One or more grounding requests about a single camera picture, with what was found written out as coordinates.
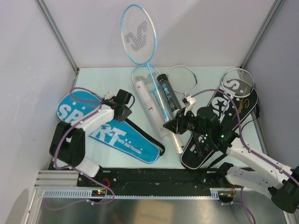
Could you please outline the black shuttlecock tube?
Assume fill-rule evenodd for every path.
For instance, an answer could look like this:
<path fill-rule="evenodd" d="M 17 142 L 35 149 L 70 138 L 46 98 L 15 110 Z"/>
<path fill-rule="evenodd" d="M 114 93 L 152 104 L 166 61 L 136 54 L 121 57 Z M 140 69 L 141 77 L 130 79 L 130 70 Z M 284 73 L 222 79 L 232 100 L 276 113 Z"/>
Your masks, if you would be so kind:
<path fill-rule="evenodd" d="M 157 77 L 157 81 L 162 87 L 162 90 L 165 94 L 166 100 L 168 102 L 168 105 L 170 107 L 170 110 L 172 112 L 173 117 L 176 116 L 176 114 L 182 110 L 182 106 L 175 94 L 174 89 L 172 88 L 172 85 L 170 84 L 168 77 L 166 74 L 161 74 Z"/>

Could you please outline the blue racket bag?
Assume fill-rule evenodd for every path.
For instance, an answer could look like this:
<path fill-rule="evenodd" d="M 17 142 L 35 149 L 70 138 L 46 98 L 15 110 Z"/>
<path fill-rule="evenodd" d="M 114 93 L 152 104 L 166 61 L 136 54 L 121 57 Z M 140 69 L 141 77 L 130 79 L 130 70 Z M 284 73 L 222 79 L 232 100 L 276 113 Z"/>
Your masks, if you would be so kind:
<path fill-rule="evenodd" d="M 66 95 L 57 106 L 60 120 L 70 123 L 92 112 L 102 97 L 87 91 L 75 91 Z M 131 120 L 109 121 L 90 135 L 90 138 L 115 148 L 147 164 L 154 163 L 165 152 L 165 147 Z"/>

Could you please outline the white shuttlecock tube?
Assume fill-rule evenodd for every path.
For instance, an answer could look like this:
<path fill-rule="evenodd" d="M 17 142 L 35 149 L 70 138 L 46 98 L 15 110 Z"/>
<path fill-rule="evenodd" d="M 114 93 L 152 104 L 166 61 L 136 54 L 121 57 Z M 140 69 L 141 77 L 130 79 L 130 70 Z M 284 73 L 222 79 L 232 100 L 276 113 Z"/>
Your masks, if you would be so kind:
<path fill-rule="evenodd" d="M 161 140 L 166 140 L 170 134 L 169 132 L 163 128 L 164 120 L 154 103 L 152 97 L 149 94 L 149 91 L 146 88 L 146 85 L 143 81 L 137 81 L 135 84 L 135 89 L 137 91 L 138 96 L 140 97 L 146 112 L 148 113 L 149 117 L 151 118 L 152 124 L 155 125 L 159 137 Z"/>

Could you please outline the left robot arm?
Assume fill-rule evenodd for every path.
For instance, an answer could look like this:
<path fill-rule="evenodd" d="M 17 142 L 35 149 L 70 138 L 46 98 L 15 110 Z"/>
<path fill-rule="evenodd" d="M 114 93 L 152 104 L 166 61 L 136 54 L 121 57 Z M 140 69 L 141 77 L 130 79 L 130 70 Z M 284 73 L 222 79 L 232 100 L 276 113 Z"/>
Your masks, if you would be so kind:
<path fill-rule="evenodd" d="M 85 174 L 87 180 L 93 186 L 103 183 L 104 177 L 100 166 L 94 163 L 85 154 L 85 139 L 99 126 L 117 120 L 123 122 L 131 113 L 127 104 L 134 96 L 120 89 L 116 95 L 107 92 L 103 98 L 91 92 L 97 100 L 81 99 L 74 96 L 71 90 L 70 96 L 77 102 L 96 104 L 95 109 L 83 116 L 78 121 L 67 123 L 61 121 L 57 124 L 50 145 L 50 154 L 54 157 L 56 169 L 73 168 L 79 173 Z"/>

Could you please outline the blue racket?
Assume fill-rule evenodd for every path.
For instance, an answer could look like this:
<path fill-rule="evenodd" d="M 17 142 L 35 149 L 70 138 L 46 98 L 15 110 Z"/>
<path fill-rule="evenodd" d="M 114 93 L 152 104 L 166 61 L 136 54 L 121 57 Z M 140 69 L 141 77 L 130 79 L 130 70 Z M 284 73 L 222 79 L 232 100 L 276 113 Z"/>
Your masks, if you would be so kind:
<path fill-rule="evenodd" d="M 121 38 L 124 49 L 130 60 L 137 66 L 146 66 L 150 71 L 152 66 L 150 65 L 150 61 L 154 57 L 157 49 L 157 35 L 152 19 L 142 6 L 131 4 L 124 10 L 121 17 Z M 159 91 L 158 95 L 164 110 L 165 123 L 171 120 L 171 115 L 166 108 L 166 103 L 164 102 L 157 78 L 154 78 L 152 73 L 151 76 L 156 90 Z M 171 137 L 176 153 L 181 154 L 183 152 L 181 139 L 173 132 L 167 131 L 170 134 L 169 137 Z"/>
<path fill-rule="evenodd" d="M 154 78 L 156 78 L 157 74 L 159 74 L 159 71 L 152 66 L 150 68 L 150 71 Z M 146 66 L 142 66 L 142 65 L 137 66 L 136 68 L 133 69 L 133 71 L 131 73 L 132 83 L 133 83 L 133 85 L 137 81 L 143 81 L 145 83 L 150 96 L 152 97 L 154 103 L 156 104 L 156 106 L 164 120 L 164 118 L 165 118 L 164 110 L 163 110 L 162 103 L 161 103 L 161 100 L 158 95 L 159 91 L 157 91 L 155 88 L 154 81 L 152 79 L 150 71 L 148 70 L 148 68 Z"/>

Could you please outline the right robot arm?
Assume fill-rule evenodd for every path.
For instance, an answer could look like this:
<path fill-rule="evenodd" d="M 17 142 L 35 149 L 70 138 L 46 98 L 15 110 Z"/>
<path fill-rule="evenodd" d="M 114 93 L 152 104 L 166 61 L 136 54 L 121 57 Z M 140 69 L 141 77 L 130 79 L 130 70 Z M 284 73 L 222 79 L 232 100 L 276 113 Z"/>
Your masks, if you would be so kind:
<path fill-rule="evenodd" d="M 277 207 L 288 213 L 294 213 L 299 208 L 299 169 L 256 151 L 243 140 L 240 133 L 224 127 L 211 108 L 202 107 L 197 110 L 196 115 L 182 110 L 163 126 L 176 134 L 191 131 L 206 137 L 206 142 L 212 149 L 240 160 L 257 175 L 233 174 L 232 168 L 229 168 L 216 175 L 219 186 L 234 184 L 252 189 L 267 196 Z"/>

